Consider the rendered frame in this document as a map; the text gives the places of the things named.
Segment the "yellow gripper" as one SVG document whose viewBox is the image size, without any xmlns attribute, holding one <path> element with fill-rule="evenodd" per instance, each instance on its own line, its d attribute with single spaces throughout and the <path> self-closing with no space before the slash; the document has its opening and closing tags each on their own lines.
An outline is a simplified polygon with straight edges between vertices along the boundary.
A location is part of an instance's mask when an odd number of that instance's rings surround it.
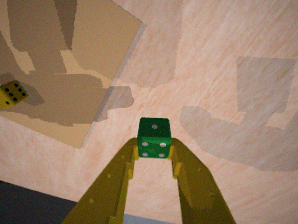
<svg viewBox="0 0 298 224">
<path fill-rule="evenodd" d="M 115 154 L 61 224 L 123 224 L 129 179 L 139 160 L 137 138 Z M 210 170 L 172 138 L 168 160 L 177 179 L 182 224 L 236 224 Z"/>
</svg>

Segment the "yellow die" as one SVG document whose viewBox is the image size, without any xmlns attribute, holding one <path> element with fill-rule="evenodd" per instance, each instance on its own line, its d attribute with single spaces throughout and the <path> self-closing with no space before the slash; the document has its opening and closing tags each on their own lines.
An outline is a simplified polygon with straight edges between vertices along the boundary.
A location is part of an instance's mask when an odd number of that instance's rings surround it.
<svg viewBox="0 0 298 224">
<path fill-rule="evenodd" d="M 29 95 L 16 80 L 0 86 L 1 109 L 15 106 L 28 97 Z"/>
</svg>

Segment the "tan square mat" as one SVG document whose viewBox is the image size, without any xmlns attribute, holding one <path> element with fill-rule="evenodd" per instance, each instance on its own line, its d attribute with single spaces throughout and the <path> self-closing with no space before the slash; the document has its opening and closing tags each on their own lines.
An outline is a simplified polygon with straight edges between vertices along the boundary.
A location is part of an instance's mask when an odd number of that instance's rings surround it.
<svg viewBox="0 0 298 224">
<path fill-rule="evenodd" d="M 0 0 L 0 116 L 80 150 L 141 25 L 111 0 Z"/>
</svg>

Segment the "green die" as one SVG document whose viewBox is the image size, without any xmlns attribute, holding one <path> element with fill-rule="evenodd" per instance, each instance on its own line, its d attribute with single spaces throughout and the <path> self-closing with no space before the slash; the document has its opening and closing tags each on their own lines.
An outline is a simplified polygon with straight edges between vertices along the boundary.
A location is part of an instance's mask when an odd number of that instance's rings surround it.
<svg viewBox="0 0 298 224">
<path fill-rule="evenodd" d="M 140 118 L 137 135 L 140 158 L 167 159 L 169 157 L 171 140 L 168 118 Z"/>
</svg>

